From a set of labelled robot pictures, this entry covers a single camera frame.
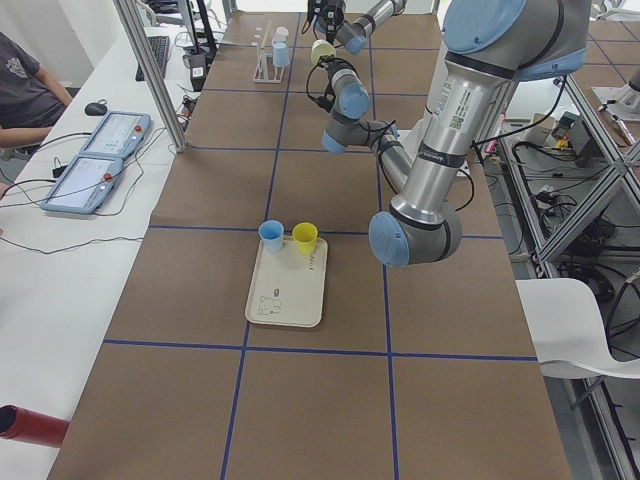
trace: gray t-shirt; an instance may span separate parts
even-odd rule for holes
[[[40,64],[0,33],[0,126],[50,127],[65,106],[34,75]]]

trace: computer mouse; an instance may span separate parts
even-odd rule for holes
[[[107,113],[107,106],[104,103],[100,102],[91,102],[88,103],[86,107],[84,107],[84,113],[87,115],[91,115],[92,117],[99,117]]]

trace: white table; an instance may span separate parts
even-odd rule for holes
[[[171,37],[165,83],[176,108],[184,95],[180,86],[190,88],[182,50],[174,47],[179,31],[178,27],[148,30],[149,35]],[[102,98],[112,110],[149,113],[152,131],[162,127],[147,84],[134,80],[136,66],[123,31],[48,139],[91,132],[101,117],[85,115],[84,107]],[[18,181],[51,178],[54,157],[68,163],[85,141],[86,137],[72,137],[45,147],[29,161]],[[143,237],[173,162],[170,146],[165,131],[141,157],[144,176],[121,214],[78,219],[47,214],[34,205],[0,208],[4,238],[53,250],[98,238]],[[120,208],[139,172],[135,165],[126,170],[100,212]],[[25,185],[34,200],[43,198],[50,187],[45,183]],[[10,192],[0,206],[25,202],[18,189]],[[114,241],[42,255],[0,242],[0,405],[19,405],[71,419],[139,246],[139,242]],[[1,440],[0,478],[44,479],[57,452],[54,448]]]

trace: white chair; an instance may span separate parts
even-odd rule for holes
[[[572,278],[516,284],[544,376],[597,377],[586,395],[607,376],[640,378],[640,359],[619,362],[609,353],[598,303],[587,285]]]

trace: chair leg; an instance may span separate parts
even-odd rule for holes
[[[571,404],[571,410],[575,410],[580,406],[585,399],[593,393],[593,391],[600,386],[602,382],[604,382],[605,375],[601,375],[596,378],[596,380],[587,388],[582,394],[576,398],[576,401]]]

